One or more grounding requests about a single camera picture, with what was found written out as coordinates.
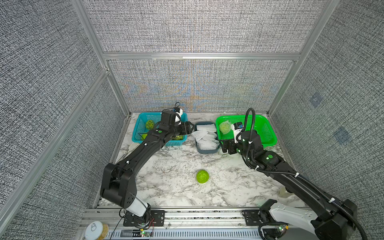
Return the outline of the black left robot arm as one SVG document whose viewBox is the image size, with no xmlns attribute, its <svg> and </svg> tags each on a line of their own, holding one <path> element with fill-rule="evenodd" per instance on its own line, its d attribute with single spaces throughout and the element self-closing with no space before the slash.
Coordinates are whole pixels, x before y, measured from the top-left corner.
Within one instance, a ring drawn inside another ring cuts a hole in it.
<svg viewBox="0 0 384 240">
<path fill-rule="evenodd" d="M 104 168 L 101 197 L 132 214 L 138 220 L 139 228 L 151 222 L 151 206 L 137 197 L 136 176 L 147 161 L 172 138 L 193 132 L 192 124 L 182 121 L 183 113 L 179 107 L 162 111 L 161 120 L 132 153 Z"/>
</svg>

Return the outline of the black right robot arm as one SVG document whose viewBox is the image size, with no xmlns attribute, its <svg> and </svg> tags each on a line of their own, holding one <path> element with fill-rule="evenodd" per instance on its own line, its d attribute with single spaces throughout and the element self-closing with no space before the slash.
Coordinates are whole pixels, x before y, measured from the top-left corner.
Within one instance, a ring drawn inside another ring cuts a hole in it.
<svg viewBox="0 0 384 240">
<path fill-rule="evenodd" d="M 356 204 L 328 194 L 293 169 L 280 155 L 265 150 L 255 130 L 239 132 L 234 139 L 221 140 L 220 144 L 225 153 L 240 154 L 247 167 L 279 182 L 311 208 L 309 212 L 286 209 L 277 201 L 268 200 L 260 207 L 260 231 L 263 226 L 288 224 L 306 230 L 320 240 L 348 240 L 354 231 L 359 231 L 363 240 L 368 239 L 357 220 Z"/>
</svg>

